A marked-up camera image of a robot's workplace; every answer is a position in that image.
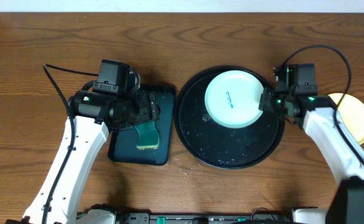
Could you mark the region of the green and yellow sponge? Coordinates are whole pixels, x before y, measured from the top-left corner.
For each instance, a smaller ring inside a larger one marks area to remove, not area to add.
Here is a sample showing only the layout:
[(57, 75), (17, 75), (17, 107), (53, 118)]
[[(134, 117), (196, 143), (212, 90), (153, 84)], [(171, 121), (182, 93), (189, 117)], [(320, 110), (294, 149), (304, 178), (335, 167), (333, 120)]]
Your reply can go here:
[(160, 136), (154, 121), (137, 124), (135, 125), (135, 128), (139, 134), (138, 143), (136, 145), (137, 149), (145, 150), (158, 148)]

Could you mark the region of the yellow plate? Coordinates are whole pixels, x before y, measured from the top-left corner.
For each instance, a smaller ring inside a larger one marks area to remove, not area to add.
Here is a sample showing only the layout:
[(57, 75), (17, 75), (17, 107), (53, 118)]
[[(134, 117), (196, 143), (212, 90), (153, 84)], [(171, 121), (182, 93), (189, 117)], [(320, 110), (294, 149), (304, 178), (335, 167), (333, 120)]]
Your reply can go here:
[(352, 95), (346, 94), (338, 107), (348, 130), (359, 144), (364, 143), (364, 104)]

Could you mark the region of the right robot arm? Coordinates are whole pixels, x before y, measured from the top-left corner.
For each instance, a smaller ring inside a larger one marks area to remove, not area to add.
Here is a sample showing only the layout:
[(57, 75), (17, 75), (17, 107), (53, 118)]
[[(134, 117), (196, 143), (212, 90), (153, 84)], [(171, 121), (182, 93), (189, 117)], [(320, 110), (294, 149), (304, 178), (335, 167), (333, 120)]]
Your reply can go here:
[(364, 223), (364, 150), (329, 96), (296, 95), (265, 88), (259, 109), (288, 116), (310, 137), (325, 158), (337, 193), (326, 210), (298, 208), (294, 223)]

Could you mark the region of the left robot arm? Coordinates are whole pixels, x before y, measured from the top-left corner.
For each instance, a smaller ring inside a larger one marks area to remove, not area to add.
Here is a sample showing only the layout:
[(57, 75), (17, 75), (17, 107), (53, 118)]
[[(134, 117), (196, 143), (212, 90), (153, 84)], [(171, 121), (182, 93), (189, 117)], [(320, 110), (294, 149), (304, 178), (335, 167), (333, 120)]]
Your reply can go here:
[(111, 131), (159, 119), (156, 97), (79, 90), (66, 104), (69, 116), (62, 142), (45, 181), (21, 223), (116, 223), (116, 212), (100, 205), (77, 217), (78, 206), (101, 147)]

